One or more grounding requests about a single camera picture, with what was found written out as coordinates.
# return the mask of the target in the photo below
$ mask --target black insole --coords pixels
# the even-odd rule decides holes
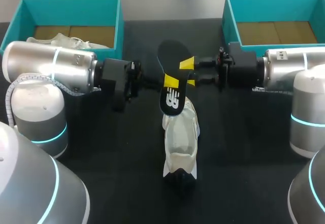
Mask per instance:
[[[180,70],[179,64],[192,55],[182,43],[166,40],[159,45],[157,57],[165,74],[179,81],[178,88],[161,88],[160,108],[166,115],[179,115],[185,105],[186,85],[191,72],[191,70]]]

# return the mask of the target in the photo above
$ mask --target insole logo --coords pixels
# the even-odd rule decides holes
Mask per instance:
[[[173,90],[172,88],[167,88],[167,91],[169,93],[166,96],[166,104],[169,107],[173,107],[174,109],[177,109],[178,108],[179,92]]]

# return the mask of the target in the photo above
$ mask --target teal bin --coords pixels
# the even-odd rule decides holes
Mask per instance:
[[[239,22],[308,21],[315,44],[243,45]],[[240,42],[242,49],[262,56],[268,49],[325,46],[325,0],[225,0],[222,31],[225,43]]]
[[[120,0],[21,0],[0,46],[26,41],[36,26],[114,26],[114,47],[91,49],[99,60],[122,59],[124,21]]]

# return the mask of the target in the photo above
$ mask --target shoe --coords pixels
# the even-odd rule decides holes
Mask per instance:
[[[109,49],[109,47],[105,45],[98,45],[94,43],[90,43],[89,41],[84,42],[79,38],[69,38],[61,33],[58,33],[53,39],[51,40],[37,40],[33,37],[29,37],[27,42],[31,43],[38,43],[38,44],[45,44],[45,45],[52,45],[52,46],[59,46],[68,49]]]
[[[192,102],[185,98],[184,109],[178,116],[164,115],[162,127],[165,129],[166,152],[163,177],[174,174],[177,182],[183,183],[188,182],[188,178],[196,179],[200,127]]]

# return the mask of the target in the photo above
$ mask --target cardboard bottom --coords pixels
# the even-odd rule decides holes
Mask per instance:
[[[111,26],[37,26],[34,38],[38,40],[53,39],[58,33],[83,41],[114,47],[115,27]]]
[[[243,45],[317,44],[308,21],[297,22],[239,22]]]

